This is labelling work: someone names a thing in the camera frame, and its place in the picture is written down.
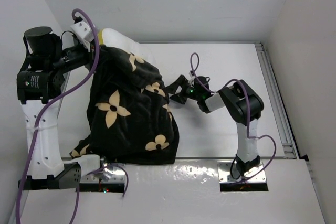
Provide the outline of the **cream foam pillow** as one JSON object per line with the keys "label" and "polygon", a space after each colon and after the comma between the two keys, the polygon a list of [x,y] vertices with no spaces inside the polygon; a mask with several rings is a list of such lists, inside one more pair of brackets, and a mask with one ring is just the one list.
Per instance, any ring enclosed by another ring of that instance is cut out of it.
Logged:
{"label": "cream foam pillow", "polygon": [[126,52],[134,53],[136,56],[140,56],[150,64],[156,64],[152,51],[148,47],[132,40],[112,28],[101,29],[98,32],[98,40],[100,45],[119,48]]}

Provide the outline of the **black floral pillowcase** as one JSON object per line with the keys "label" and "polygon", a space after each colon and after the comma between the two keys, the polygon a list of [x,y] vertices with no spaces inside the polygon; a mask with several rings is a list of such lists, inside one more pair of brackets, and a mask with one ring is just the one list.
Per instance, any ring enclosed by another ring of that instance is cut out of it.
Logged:
{"label": "black floral pillowcase", "polygon": [[131,52],[100,46],[87,120],[90,134],[70,152],[111,162],[168,165],[176,159],[179,129],[157,67]]}

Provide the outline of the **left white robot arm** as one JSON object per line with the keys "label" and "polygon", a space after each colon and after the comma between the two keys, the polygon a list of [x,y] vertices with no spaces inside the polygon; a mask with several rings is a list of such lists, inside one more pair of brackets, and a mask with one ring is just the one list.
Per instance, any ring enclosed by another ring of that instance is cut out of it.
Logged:
{"label": "left white robot arm", "polygon": [[18,181],[22,190],[56,190],[79,186],[84,167],[65,164],[59,151],[58,113],[64,97],[65,75],[84,65],[93,67],[99,52],[94,30],[84,22],[71,26],[72,47],[50,27],[24,32],[24,63],[17,75],[17,97],[25,116],[28,164]]}

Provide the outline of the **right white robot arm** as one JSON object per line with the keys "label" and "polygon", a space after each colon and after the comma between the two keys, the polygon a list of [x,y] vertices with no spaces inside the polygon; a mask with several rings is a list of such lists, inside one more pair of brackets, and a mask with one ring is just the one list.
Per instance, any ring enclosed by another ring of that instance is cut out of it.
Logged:
{"label": "right white robot arm", "polygon": [[227,109],[237,125],[238,149],[234,161],[238,177],[243,177],[260,163],[256,128],[264,103],[244,80],[235,81],[232,86],[222,87],[214,93],[210,92],[209,81],[210,77],[188,80],[181,75],[164,91],[179,104],[185,104],[187,99],[196,101],[199,109],[207,114],[221,108]]}

